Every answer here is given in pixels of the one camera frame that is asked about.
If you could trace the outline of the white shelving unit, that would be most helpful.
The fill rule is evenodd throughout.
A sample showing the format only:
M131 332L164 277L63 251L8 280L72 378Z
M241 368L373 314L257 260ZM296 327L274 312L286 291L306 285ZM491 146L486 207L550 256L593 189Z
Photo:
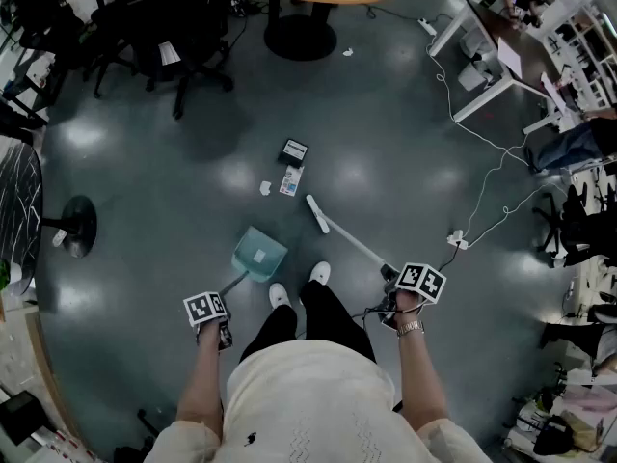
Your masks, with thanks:
M577 91L581 110L617 103L617 25L601 0L582 4L544 38L561 82Z

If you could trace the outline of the person's right hand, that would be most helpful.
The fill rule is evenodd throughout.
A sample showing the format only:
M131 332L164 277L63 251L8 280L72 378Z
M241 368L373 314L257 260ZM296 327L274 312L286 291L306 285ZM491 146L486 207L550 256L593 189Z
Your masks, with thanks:
M418 321L420 297L415 292L399 289L396 292L396 309L394 316L396 327L402 328L405 324Z

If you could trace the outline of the person's left forearm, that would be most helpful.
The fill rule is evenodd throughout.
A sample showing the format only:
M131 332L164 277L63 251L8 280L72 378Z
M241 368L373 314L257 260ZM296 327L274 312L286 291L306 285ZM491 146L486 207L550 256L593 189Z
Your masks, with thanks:
M223 429L223 404L219 385L219 323L201 328L194 369L177 405L178 421L203 423L218 435Z

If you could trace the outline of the person's black trousers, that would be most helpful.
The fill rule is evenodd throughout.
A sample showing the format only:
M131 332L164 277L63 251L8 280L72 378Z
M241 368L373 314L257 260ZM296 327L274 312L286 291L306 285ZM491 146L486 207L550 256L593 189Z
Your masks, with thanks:
M327 285L310 280L301 289L306 311L306 339L347 347L376 362L370 339ZM277 305L265 320L240 361L270 346L296 340L297 314L290 305Z

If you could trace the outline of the black small box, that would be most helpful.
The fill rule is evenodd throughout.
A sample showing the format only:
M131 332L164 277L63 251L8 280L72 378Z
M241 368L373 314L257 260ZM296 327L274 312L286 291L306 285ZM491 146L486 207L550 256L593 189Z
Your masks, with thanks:
M291 166L295 169L300 169L304 165L309 147L291 138L288 138L277 160L286 166Z

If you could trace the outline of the white plastic container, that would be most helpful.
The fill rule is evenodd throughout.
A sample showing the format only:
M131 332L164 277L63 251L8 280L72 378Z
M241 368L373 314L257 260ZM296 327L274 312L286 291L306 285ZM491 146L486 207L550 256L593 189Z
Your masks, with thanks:
M468 30L459 40L459 46L461 51L473 62L487 61L496 55L479 27Z
M494 80L494 74L485 61L477 61L467 64L459 73L457 80L468 92L483 86L490 85Z

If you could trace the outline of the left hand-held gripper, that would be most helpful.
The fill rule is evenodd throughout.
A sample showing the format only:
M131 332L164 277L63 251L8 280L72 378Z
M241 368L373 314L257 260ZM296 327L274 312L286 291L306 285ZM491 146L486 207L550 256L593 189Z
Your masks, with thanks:
M223 296L218 292L207 291L183 300L190 326L193 328L196 343L200 344L201 329L214 322L219 326L220 351L232 347L233 339L229 329L230 314Z

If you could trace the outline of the white broom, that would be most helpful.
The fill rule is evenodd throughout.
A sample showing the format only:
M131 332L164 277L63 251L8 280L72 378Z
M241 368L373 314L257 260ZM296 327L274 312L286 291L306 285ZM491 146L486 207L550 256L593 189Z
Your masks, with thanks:
M324 234L328 234L330 230L334 230L339 233L344 239L346 239L349 243L351 243L354 247L360 250L363 254L365 254L368 258L377 263L380 268L380 272L382 274L382 266L387 263L385 259L377 255L367 246L365 246L362 242L360 242L355 236L353 236L350 232L345 230L339 224L337 224L334 220L328 217L319 207L315 199L312 195L306 195L306 202L308 203L308 207L313 214L313 217L317 221L318 226Z

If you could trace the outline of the person's right forearm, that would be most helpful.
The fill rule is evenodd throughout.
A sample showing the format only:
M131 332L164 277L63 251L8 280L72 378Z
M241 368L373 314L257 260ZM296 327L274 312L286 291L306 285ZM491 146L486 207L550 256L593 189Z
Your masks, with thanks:
M402 415L414 431L447 419L446 398L424 338L413 330L399 338Z

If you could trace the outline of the black marble round table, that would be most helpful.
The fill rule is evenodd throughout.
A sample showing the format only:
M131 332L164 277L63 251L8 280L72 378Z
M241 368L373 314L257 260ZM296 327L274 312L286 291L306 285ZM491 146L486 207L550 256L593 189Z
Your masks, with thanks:
M44 227L64 232L65 250L83 258L96 241L94 204L86 196L74 196L59 219L44 217L37 152L21 140L0 136L0 291L19 296L30 286Z

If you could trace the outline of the person's cream knit shirt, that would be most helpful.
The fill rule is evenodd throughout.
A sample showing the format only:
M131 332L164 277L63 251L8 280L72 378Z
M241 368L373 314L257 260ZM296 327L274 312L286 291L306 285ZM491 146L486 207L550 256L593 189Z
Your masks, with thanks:
M389 375L333 342L258 351L234 370L227 392L221 436L173 422L144 463L492 463L448 419L413 430L392 410Z

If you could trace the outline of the white blue packet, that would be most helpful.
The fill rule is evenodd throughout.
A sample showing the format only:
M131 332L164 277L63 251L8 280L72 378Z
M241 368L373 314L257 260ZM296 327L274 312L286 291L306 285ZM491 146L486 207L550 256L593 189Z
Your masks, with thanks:
M294 197L297 193L304 168L295 168L288 165L285 170L285 175L282 179L279 192L289 197Z

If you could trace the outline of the white paper sheet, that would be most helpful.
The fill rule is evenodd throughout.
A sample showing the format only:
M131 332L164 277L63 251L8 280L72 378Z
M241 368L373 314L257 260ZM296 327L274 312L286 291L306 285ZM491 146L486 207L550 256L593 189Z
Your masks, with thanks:
M523 78L521 57L503 38L497 41L497 57L518 79Z
M158 48L163 66L175 64L181 61L178 53L174 49L174 46L169 41L160 43Z

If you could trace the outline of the teal dustpan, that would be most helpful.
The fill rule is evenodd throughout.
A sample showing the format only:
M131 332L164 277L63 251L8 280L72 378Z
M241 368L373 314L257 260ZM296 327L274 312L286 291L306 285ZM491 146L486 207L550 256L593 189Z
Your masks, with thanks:
M231 256L231 265L240 273L220 295L225 297L245 278L257 283L268 282L276 273L288 249L264 232L250 226Z

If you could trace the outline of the black office chair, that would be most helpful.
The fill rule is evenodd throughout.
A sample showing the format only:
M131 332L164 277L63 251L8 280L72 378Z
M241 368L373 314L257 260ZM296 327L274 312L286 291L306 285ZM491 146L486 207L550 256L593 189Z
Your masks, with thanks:
M604 257L608 268L617 268L617 206L587 214L572 184L560 212L551 193L542 196L550 201L550 214L539 207L533 207L532 212L550 227L545 242L536 248L549 268L572 267L593 257Z
M100 86L107 68L115 63L130 70L132 76L138 73L137 67L125 60L121 53L129 46L126 19L129 18L128 7L137 0L95 0L97 9L91 14L91 21L96 26L95 42L97 58L84 72L85 79L95 68L98 69L94 85L94 97L101 98Z
M140 23L134 52L140 72L148 78L146 90L153 91L160 82L177 82L174 119L183 116L186 92L196 75L219 82L225 92L233 90L233 79L222 71L230 46L219 0L147 0ZM158 45L165 41L174 46L180 62L162 65Z

